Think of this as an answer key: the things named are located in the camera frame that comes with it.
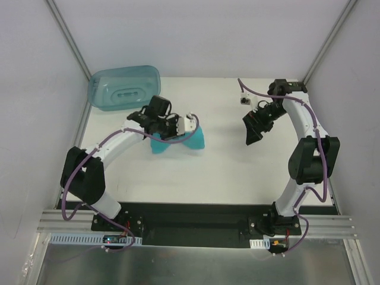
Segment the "teal t shirt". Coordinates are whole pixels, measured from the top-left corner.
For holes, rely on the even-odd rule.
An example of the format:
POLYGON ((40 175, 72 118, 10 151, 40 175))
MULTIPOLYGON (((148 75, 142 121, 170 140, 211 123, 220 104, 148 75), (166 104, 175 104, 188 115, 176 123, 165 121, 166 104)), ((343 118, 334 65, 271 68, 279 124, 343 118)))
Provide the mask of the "teal t shirt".
POLYGON ((153 154, 161 154, 172 145, 172 142, 178 141, 180 141, 181 144, 183 144, 185 147, 191 150, 202 150, 205 148, 204 134, 202 128, 199 126, 198 129, 195 131, 194 135, 191 135, 191 133, 189 132, 182 137, 168 140, 169 143, 151 139, 151 151, 153 154))

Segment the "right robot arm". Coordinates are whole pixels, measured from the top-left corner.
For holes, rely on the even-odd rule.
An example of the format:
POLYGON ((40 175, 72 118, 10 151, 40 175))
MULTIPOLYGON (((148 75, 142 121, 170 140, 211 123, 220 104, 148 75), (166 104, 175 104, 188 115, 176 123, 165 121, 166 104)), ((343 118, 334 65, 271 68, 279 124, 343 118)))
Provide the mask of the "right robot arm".
POLYGON ((264 106, 258 100, 261 93, 251 90, 242 81, 238 83, 241 104, 251 107, 243 117, 246 145, 260 141, 283 115, 289 116, 298 139, 288 162, 290 179, 268 213, 255 221, 254 230, 267 236, 280 235, 286 230, 298 235, 297 211, 307 194, 313 192, 320 202, 327 200, 328 179, 336 163, 340 140, 330 136, 319 123, 303 82, 275 79, 265 94, 272 101, 264 106))

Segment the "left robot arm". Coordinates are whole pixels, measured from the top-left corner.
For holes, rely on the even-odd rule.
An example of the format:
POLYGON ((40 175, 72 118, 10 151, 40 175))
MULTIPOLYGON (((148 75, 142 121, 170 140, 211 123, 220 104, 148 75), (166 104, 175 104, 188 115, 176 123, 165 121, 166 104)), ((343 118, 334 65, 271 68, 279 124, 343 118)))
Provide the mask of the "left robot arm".
POLYGON ((105 169, 120 154, 145 138, 172 143, 174 138, 185 135, 185 118, 166 113, 170 108, 170 101, 153 96, 148 105, 129 114, 120 129, 95 146, 69 150, 61 177, 64 190, 61 213, 64 220, 69 221, 75 215, 66 212, 67 194, 70 193, 105 216, 104 222, 111 230, 118 231, 124 227, 126 218, 120 213, 120 203, 106 192, 105 169))

